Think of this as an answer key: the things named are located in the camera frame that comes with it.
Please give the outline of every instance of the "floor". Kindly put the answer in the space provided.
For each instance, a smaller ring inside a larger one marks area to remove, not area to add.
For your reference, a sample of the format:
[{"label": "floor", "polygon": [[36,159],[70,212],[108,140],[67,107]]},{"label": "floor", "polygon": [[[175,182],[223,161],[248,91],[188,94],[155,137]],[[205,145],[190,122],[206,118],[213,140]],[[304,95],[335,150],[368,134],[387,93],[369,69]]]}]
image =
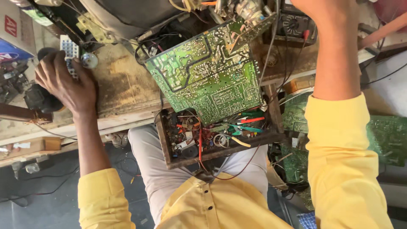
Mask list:
[{"label": "floor", "polygon": [[[134,158],[129,145],[125,149],[117,149],[111,144],[106,144],[110,161],[114,164],[124,158]],[[0,168],[0,197],[15,198],[32,193],[48,193],[54,191],[61,183],[69,178],[53,194],[42,196],[29,196],[27,198],[0,203],[1,228],[5,229],[79,229],[79,209],[77,202],[77,184],[79,173],[73,173],[63,177],[47,177],[22,181],[30,177],[44,175],[68,174],[78,166],[78,151],[54,155],[51,160],[54,166],[36,174],[28,174],[25,170],[19,173],[20,180],[14,178],[11,167]],[[137,172],[137,167],[132,160],[125,160],[121,166],[128,172]],[[137,229],[152,229],[154,222],[150,214],[147,194],[141,176],[136,176],[130,184],[132,176],[122,170],[118,170],[122,183],[125,187],[125,195],[129,201],[131,220]],[[269,209],[277,216],[284,218],[277,192],[269,189]]]}]

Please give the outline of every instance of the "printed circuit board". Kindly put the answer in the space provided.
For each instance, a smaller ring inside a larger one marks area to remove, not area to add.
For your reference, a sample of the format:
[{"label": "printed circuit board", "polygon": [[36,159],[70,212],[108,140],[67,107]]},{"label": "printed circuit board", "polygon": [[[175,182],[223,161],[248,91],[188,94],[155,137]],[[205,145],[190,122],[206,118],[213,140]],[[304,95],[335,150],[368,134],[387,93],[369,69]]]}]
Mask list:
[{"label": "printed circuit board", "polygon": [[176,112],[193,108],[206,125],[260,105],[259,71],[249,45],[227,49],[242,28],[241,18],[221,24],[146,61]]}]

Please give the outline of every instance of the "person's left hand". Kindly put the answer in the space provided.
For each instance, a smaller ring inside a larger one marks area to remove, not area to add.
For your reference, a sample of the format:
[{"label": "person's left hand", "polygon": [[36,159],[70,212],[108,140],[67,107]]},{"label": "person's left hand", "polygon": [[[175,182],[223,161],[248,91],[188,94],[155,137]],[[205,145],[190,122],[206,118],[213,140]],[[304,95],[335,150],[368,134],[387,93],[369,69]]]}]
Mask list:
[{"label": "person's left hand", "polygon": [[73,59],[72,66],[79,81],[69,74],[64,51],[50,53],[36,67],[35,81],[57,97],[72,112],[75,121],[80,116],[96,114],[96,90],[91,73],[78,58]]}]

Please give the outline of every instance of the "solder wire spool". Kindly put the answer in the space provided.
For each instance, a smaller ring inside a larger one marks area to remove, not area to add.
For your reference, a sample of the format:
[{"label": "solder wire spool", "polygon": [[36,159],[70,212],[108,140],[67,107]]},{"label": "solder wire spool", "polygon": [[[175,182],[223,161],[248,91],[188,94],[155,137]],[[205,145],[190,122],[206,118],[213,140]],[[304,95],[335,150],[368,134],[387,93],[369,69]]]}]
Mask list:
[{"label": "solder wire spool", "polygon": [[213,144],[217,147],[226,148],[226,143],[228,143],[229,146],[229,139],[224,134],[217,134],[213,137]]}]

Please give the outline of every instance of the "hand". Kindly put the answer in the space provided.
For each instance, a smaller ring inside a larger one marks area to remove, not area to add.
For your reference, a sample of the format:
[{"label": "hand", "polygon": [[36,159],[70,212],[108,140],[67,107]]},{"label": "hand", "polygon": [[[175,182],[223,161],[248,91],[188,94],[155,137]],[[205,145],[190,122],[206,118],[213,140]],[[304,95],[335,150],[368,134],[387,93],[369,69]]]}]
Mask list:
[{"label": "hand", "polygon": [[96,91],[91,73],[74,58],[72,66],[79,77],[79,81],[75,80],[69,74],[64,58],[64,51],[46,55],[35,69],[35,81],[72,112],[74,121],[96,115]]},{"label": "hand", "polygon": [[329,33],[340,33],[342,30],[337,30],[344,27],[352,30],[357,28],[359,14],[356,0],[291,0],[291,2],[314,20],[318,30],[328,29]]}]

